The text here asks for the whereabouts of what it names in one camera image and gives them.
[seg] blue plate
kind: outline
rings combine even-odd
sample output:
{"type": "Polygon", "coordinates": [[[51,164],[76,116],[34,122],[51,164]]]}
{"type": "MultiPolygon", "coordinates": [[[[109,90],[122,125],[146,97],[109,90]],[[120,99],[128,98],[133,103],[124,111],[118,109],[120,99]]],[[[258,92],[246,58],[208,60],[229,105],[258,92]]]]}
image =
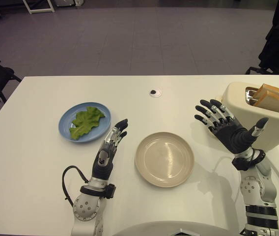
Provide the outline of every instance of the blue plate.
{"type": "Polygon", "coordinates": [[[98,139],[100,136],[102,136],[109,129],[110,124],[111,115],[107,107],[97,102],[85,102],[72,107],[66,113],[64,113],[59,121],[59,132],[69,141],[85,143],[98,139]],[[97,127],[93,127],[88,134],[84,134],[83,136],[80,136],[79,139],[74,140],[71,138],[70,134],[70,128],[75,127],[75,125],[72,124],[72,121],[76,119],[76,113],[86,111],[86,107],[98,108],[105,115],[105,117],[100,118],[99,125],[97,127]]]}

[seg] robotic thumb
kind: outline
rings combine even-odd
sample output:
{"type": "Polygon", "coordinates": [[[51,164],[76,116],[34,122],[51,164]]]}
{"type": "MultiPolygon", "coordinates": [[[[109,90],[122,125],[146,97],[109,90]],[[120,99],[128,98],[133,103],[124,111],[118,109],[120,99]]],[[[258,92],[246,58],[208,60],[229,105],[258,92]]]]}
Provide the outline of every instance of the robotic thumb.
{"type": "Polygon", "coordinates": [[[264,117],[262,119],[260,119],[255,126],[252,127],[252,129],[250,129],[251,131],[251,135],[253,137],[258,137],[260,136],[260,134],[263,132],[263,130],[265,129],[266,127],[266,124],[268,122],[268,118],[267,117],[264,117]]]}

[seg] bread slice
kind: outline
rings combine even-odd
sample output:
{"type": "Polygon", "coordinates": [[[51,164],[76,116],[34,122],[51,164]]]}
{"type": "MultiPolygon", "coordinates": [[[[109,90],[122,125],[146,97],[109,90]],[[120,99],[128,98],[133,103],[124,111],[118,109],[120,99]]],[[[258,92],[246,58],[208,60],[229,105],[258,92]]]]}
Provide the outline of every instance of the bread slice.
{"type": "Polygon", "coordinates": [[[263,97],[265,95],[265,93],[269,91],[272,92],[276,95],[279,96],[279,88],[278,87],[274,87],[274,86],[270,86],[267,84],[263,84],[258,91],[256,91],[256,93],[253,95],[254,99],[260,99],[261,97],[263,97]]]}
{"type": "Polygon", "coordinates": [[[265,91],[259,100],[254,103],[254,106],[279,112],[279,95],[265,91]]]}

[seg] black cable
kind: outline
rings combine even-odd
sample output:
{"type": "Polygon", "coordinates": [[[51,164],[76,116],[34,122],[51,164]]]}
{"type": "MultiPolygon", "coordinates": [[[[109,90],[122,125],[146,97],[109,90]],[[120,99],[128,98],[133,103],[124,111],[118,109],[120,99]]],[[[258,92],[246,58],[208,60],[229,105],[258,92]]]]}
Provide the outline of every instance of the black cable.
{"type": "Polygon", "coordinates": [[[72,202],[72,199],[71,199],[70,195],[68,194],[68,192],[67,192],[67,190],[66,190],[65,183],[64,183],[64,176],[65,176],[66,172],[67,172],[68,170],[72,169],[72,168],[75,168],[75,169],[78,171],[78,173],[80,174],[81,178],[84,180],[84,182],[85,182],[85,183],[88,183],[88,179],[86,179],[86,177],[85,177],[84,174],[81,172],[81,170],[80,170],[78,167],[76,167],[76,166],[69,166],[69,167],[67,167],[67,168],[63,171],[63,174],[62,174],[62,189],[63,189],[63,192],[64,192],[64,194],[65,194],[65,196],[66,196],[65,199],[69,201],[69,203],[71,204],[71,206],[73,206],[73,202],[72,202]]]}
{"type": "Polygon", "coordinates": [[[255,149],[254,149],[254,148],[252,148],[252,149],[253,149],[253,153],[252,153],[251,160],[250,160],[250,162],[249,162],[249,164],[248,164],[248,167],[249,167],[249,168],[251,167],[251,163],[252,163],[252,161],[253,161],[254,154],[255,154],[255,149]]]}

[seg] robot forearm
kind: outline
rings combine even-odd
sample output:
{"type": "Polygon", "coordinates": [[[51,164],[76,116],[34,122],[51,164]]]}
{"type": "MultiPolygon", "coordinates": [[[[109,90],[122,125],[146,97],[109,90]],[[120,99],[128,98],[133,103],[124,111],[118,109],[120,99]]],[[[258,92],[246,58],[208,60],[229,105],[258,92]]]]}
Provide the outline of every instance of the robot forearm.
{"type": "Polygon", "coordinates": [[[254,163],[247,170],[240,170],[240,189],[246,205],[246,235],[279,236],[275,203],[277,191],[271,179],[269,160],[263,151],[251,147],[237,154],[236,158],[254,163]]]}

